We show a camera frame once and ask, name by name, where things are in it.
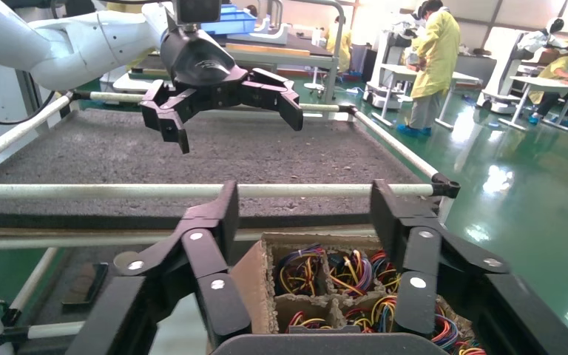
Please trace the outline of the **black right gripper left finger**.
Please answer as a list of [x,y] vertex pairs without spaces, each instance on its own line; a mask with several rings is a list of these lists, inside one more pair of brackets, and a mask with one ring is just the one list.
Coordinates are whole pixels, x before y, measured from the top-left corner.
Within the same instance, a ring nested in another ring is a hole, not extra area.
[[171,235],[115,258],[122,275],[144,278],[144,313],[154,323],[194,294],[212,346],[250,332],[251,318],[228,265],[239,210],[237,183],[227,181],[213,201],[188,208]]

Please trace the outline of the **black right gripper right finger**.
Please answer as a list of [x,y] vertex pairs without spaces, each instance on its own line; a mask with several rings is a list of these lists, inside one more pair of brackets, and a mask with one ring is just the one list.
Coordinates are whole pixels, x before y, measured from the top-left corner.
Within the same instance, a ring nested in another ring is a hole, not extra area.
[[371,184],[370,216],[401,275],[394,311],[399,332],[431,337],[438,294],[462,300],[484,276],[510,271],[500,257],[448,231],[430,209],[400,200],[385,180]]

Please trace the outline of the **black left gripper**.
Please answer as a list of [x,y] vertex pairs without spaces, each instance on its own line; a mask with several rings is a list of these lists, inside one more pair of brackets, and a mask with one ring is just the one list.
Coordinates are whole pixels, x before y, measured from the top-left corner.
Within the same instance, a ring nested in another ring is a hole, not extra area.
[[240,68],[209,34],[182,28],[168,30],[160,44],[160,59],[174,87],[156,80],[139,106],[146,127],[158,131],[167,143],[190,152],[184,124],[199,112],[227,107],[229,87],[237,88],[240,103],[278,112],[294,130],[303,127],[300,97],[294,82],[272,72]]

